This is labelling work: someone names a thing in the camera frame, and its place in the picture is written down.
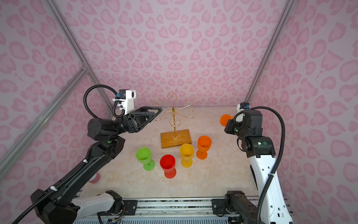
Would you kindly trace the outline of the orange wine glass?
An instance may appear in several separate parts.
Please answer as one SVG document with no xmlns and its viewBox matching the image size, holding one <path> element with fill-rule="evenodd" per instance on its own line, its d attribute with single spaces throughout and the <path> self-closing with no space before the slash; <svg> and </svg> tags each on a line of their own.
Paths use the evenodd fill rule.
<svg viewBox="0 0 358 224">
<path fill-rule="evenodd" d="M 196 153 L 196 156 L 200 160 L 204 160 L 208 156 L 208 150 L 210 149 L 212 145 L 212 140 L 208 136 L 201 136 L 198 139 L 198 151 Z"/>
<path fill-rule="evenodd" d="M 223 116 L 221 116 L 220 118 L 220 124 L 224 127 L 226 127 L 227 123 L 229 122 L 230 119 L 233 119 L 234 116 L 230 116 L 229 114 L 225 114 Z"/>
</svg>

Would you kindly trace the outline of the green plastic wine glass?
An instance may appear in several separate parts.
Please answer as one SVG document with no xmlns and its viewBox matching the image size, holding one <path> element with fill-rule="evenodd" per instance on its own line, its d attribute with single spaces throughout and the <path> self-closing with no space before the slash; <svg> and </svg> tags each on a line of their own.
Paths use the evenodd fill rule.
<svg viewBox="0 0 358 224">
<path fill-rule="evenodd" d="M 143 164 L 144 170 L 151 171 L 155 168 L 155 161 L 152 159 L 152 152 L 147 147 L 142 147 L 136 152 L 137 160 Z"/>
</svg>

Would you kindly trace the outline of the orange wine glass front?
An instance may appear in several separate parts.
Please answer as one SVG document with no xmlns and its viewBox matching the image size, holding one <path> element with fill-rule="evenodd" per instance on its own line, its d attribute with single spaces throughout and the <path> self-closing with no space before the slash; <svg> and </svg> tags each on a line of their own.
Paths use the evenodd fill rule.
<svg viewBox="0 0 358 224">
<path fill-rule="evenodd" d="M 212 145 L 212 140 L 208 136 L 201 136 L 198 139 L 198 151 L 196 153 L 196 156 L 200 160 L 204 160 L 208 156 L 208 150 L 210 149 Z"/>
</svg>

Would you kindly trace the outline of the red plastic wine glass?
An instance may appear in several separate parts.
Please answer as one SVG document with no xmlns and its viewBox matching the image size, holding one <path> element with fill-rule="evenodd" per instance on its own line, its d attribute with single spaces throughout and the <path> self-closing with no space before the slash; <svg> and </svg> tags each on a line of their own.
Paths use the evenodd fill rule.
<svg viewBox="0 0 358 224">
<path fill-rule="evenodd" d="M 164 155 L 160 159 L 160 166 L 164 171 L 164 175 L 168 179 L 172 179 L 176 176 L 176 169 L 175 169 L 176 160 L 172 155 Z"/>
</svg>

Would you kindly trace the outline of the yellow plastic wine glass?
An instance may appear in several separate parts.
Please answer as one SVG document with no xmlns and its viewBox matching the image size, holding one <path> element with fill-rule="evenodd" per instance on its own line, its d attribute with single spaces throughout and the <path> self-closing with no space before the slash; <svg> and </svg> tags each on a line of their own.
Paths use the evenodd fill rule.
<svg viewBox="0 0 358 224">
<path fill-rule="evenodd" d="M 184 168 L 190 168 L 193 165 L 194 153 L 195 149 L 190 144 L 185 143 L 180 147 L 181 165 Z"/>
</svg>

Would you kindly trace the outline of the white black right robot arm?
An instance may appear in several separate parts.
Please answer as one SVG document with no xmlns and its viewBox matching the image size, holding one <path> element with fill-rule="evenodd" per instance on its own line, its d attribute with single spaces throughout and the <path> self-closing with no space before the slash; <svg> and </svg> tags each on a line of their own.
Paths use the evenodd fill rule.
<svg viewBox="0 0 358 224">
<path fill-rule="evenodd" d="M 263 135 L 262 109 L 272 112 L 280 121 L 281 141 L 278 153 L 273 141 Z M 234 221 L 239 224 L 292 224 L 294 221 L 276 175 L 285 142 L 285 124 L 281 115 L 269 107 L 250 108 L 249 104 L 241 103 L 237 106 L 237 114 L 225 124 L 225 133 L 236 135 L 237 145 L 246 153 L 259 200 L 254 205 L 242 191 L 228 191 L 223 200 L 212 200 L 213 214 L 219 217 L 236 215 Z"/>
</svg>

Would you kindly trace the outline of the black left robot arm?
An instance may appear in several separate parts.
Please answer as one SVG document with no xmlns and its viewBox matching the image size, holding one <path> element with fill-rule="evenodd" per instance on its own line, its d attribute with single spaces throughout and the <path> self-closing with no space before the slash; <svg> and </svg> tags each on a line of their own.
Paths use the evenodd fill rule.
<svg viewBox="0 0 358 224">
<path fill-rule="evenodd" d="M 36 215 L 46 224 L 72 224 L 80 210 L 72 200 L 103 166 L 123 150 L 125 139 L 120 134 L 140 132 L 161 112 L 161 107 L 143 106 L 115 120 L 91 119 L 87 135 L 95 143 L 68 174 L 46 190 L 37 189 L 31 195 Z"/>
</svg>

